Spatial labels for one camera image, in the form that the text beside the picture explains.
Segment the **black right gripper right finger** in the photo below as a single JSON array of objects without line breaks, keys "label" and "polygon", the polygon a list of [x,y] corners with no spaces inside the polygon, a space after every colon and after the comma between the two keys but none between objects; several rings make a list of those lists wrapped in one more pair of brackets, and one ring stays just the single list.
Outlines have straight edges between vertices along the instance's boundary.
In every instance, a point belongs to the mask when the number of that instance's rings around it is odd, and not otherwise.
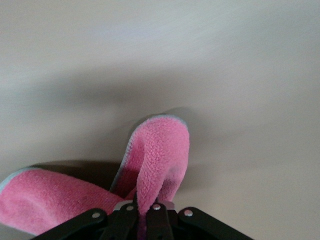
[{"label": "black right gripper right finger", "polygon": [[146,214],[147,240],[250,240],[251,237],[196,207],[179,212],[163,202]]}]

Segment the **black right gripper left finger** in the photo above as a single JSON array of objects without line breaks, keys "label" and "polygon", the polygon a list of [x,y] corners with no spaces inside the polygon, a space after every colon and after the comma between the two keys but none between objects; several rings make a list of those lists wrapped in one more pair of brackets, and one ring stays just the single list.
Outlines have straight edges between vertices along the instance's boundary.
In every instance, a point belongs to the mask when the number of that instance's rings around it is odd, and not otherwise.
[{"label": "black right gripper left finger", "polygon": [[136,240],[137,224],[137,200],[125,200],[117,203],[111,214],[93,208],[32,239]]}]

